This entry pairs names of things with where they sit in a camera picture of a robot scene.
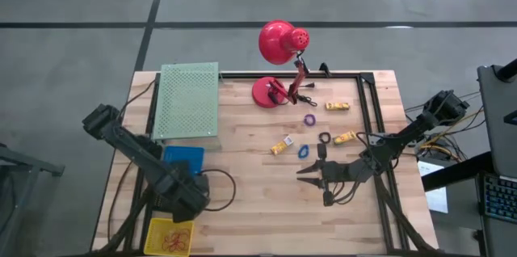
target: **red desk lamp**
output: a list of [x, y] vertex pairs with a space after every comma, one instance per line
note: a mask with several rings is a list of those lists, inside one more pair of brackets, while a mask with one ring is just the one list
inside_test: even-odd
[[301, 57], [308, 45], [309, 33], [303, 28], [294, 28], [286, 21], [274, 20], [262, 28], [258, 37], [258, 48], [264, 59], [271, 64], [282, 65], [296, 55], [294, 65], [298, 69], [298, 74], [288, 91], [285, 90], [284, 84], [274, 77], [257, 80], [251, 90], [256, 104], [260, 107], [272, 108], [281, 104], [284, 99], [296, 104], [298, 87], [309, 73]]

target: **purple ring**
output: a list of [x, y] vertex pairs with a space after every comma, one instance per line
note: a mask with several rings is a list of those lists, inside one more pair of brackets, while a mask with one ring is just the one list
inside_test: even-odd
[[308, 125], [309, 127], [314, 126], [316, 124], [316, 116], [313, 114], [305, 115], [304, 124]]

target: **lamp shade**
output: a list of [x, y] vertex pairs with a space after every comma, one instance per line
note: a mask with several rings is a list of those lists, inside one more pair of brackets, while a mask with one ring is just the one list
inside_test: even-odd
[[282, 65], [309, 45], [309, 33], [283, 20], [267, 23], [258, 36], [258, 48], [266, 61]]

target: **keyboard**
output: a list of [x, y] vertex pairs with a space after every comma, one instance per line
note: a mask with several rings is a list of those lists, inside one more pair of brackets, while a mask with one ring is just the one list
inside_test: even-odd
[[483, 175], [484, 214], [517, 223], [517, 182]]

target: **blue ring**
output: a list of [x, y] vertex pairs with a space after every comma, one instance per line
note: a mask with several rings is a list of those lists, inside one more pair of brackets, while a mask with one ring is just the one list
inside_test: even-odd
[[300, 150], [298, 150], [298, 158], [303, 159], [307, 158], [309, 156], [309, 145], [303, 145], [300, 147]]
[[314, 126], [316, 124], [316, 116], [312, 114], [305, 115], [304, 124], [308, 125], [309, 127]]

